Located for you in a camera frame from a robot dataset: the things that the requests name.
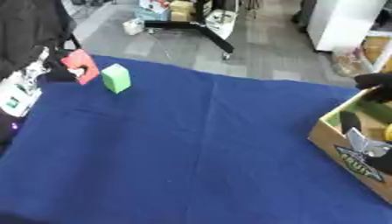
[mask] green block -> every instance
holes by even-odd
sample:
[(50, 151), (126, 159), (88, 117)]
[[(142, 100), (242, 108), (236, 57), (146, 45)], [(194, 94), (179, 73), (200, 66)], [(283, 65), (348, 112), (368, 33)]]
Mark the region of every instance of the green block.
[(118, 94), (131, 86), (130, 72), (119, 64), (114, 64), (101, 71), (106, 88)]

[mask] open cardboard box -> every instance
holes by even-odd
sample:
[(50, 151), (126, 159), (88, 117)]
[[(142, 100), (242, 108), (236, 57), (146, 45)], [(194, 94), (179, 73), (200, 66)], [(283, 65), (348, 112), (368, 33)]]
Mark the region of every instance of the open cardboard box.
[(364, 101), (363, 96), (368, 91), (371, 90), (359, 92), (333, 111), (320, 117), (309, 135), (309, 140), (388, 203), (392, 204), (392, 176), (376, 169), (368, 169), (360, 160), (339, 150), (341, 148), (351, 149), (350, 143), (341, 133), (340, 111), (355, 113), (360, 118), (362, 134), (366, 137), (374, 140), (385, 140), (385, 129), (392, 123), (392, 103), (380, 104)]

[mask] caster wheel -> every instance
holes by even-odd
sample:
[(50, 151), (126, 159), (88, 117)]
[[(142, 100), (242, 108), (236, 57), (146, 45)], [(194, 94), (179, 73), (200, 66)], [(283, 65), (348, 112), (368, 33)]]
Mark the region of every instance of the caster wheel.
[(230, 60), (230, 57), (231, 57), (231, 53), (224, 52), (224, 53), (222, 54), (222, 59), (223, 59), (223, 60)]

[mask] concrete floor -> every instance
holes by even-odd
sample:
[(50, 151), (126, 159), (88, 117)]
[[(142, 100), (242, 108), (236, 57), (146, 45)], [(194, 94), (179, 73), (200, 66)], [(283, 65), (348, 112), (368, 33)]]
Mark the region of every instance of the concrete floor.
[(173, 64), (213, 74), (259, 80), (293, 80), (352, 87), (352, 79), (332, 70), (330, 55), (315, 53), (308, 37), (290, 22), (299, 0), (260, 0), (252, 13), (240, 11), (228, 39), (231, 60), (195, 31), (156, 31), (129, 36), (122, 23), (134, 18), (137, 0), (118, 0), (99, 9), (79, 10), (75, 31), (83, 47), (94, 54)]

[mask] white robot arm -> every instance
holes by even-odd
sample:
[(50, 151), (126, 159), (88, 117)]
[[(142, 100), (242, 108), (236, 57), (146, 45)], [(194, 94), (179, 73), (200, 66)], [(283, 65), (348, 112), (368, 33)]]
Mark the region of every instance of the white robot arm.
[(49, 56), (49, 49), (44, 48), (38, 59), (26, 68), (12, 73), (0, 82), (0, 109), (15, 117), (24, 117), (41, 96), (37, 79), (47, 74), (50, 69), (44, 67)]

